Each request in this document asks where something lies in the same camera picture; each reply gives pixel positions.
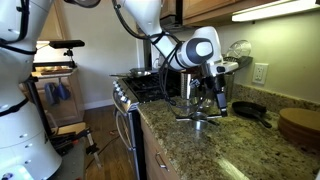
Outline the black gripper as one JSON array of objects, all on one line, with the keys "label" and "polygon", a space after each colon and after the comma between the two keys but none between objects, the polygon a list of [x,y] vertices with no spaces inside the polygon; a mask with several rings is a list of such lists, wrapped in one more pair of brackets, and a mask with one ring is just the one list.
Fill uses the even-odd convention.
[{"label": "black gripper", "polygon": [[204,92],[207,97],[211,99],[217,99],[217,105],[220,109],[221,116],[226,117],[227,113],[227,101],[223,87],[225,85],[224,76],[222,74],[212,74],[207,63],[201,65],[201,86],[204,88]]}]

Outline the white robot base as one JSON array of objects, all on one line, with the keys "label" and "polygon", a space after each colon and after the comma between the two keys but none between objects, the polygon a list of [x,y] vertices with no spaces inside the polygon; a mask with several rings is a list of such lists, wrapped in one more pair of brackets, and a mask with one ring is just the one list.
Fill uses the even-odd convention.
[{"label": "white robot base", "polygon": [[31,75],[53,0],[0,0],[0,173],[47,180],[61,165],[36,106],[19,84]]}]

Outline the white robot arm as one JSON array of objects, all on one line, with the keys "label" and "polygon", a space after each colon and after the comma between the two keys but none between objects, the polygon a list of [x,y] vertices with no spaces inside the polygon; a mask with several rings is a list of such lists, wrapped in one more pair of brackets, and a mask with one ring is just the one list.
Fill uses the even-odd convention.
[{"label": "white robot arm", "polygon": [[[180,71],[201,66],[206,85],[214,92],[221,116],[227,115],[223,92],[224,74],[239,67],[236,62],[225,62],[216,29],[201,27],[187,40],[181,41],[160,24],[161,0],[112,0],[116,15],[126,31],[138,39],[148,40],[165,58],[172,70]],[[124,8],[140,27],[143,36],[135,33],[125,22],[120,9]]]}]

